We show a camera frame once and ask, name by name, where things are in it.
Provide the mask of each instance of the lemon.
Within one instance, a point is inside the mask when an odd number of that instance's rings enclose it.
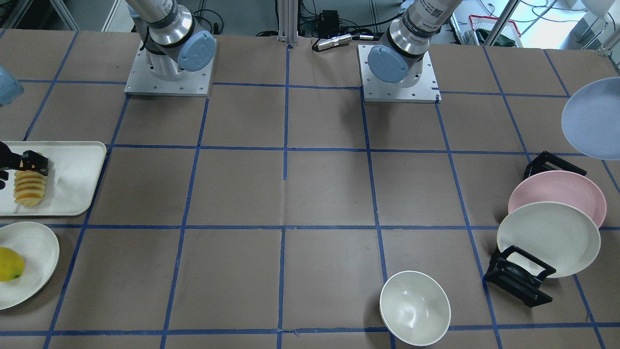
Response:
[[[8,247],[0,247],[0,281],[15,280],[24,272],[24,259]]]

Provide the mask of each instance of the rectangular tray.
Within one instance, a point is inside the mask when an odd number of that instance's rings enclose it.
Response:
[[[50,159],[50,175],[43,201],[33,207],[14,202],[15,171],[0,190],[0,216],[79,215],[88,209],[104,164],[101,142],[4,142],[11,151],[33,150]]]

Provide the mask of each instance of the plastic basket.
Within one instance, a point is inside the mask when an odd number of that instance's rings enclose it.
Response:
[[[476,35],[475,30],[492,30],[496,23],[497,17],[478,16],[475,14],[469,15],[469,25],[471,26],[471,29],[465,32],[463,38],[465,41],[464,44],[480,46],[481,44],[480,41],[478,41],[478,36]],[[519,31],[519,28],[517,28],[515,21],[509,20],[508,23],[506,23],[506,26],[502,30],[502,35],[514,40],[517,47],[523,47],[523,43],[521,42],[521,32]]]

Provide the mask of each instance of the green cloth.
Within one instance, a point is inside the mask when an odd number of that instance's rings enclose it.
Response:
[[[490,30],[476,29],[476,36],[478,36],[478,41],[480,41],[480,44],[483,44],[487,40],[487,37],[489,37],[489,34],[491,34]],[[516,42],[500,34],[500,36],[497,37],[497,41],[495,41],[494,46],[516,47]]]

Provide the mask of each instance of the white mounting plate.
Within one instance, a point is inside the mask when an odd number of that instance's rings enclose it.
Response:
[[[358,45],[361,80],[364,86],[364,100],[369,102],[409,102],[434,103],[441,100],[435,70],[427,52],[424,55],[424,70],[417,84],[402,88],[396,84],[386,83],[375,77],[368,66],[368,54],[372,45]]]
[[[139,96],[207,97],[211,87],[213,61],[215,57],[201,70],[181,72],[181,79],[163,80],[151,72],[147,64],[146,50],[138,50],[127,78],[125,93]]]

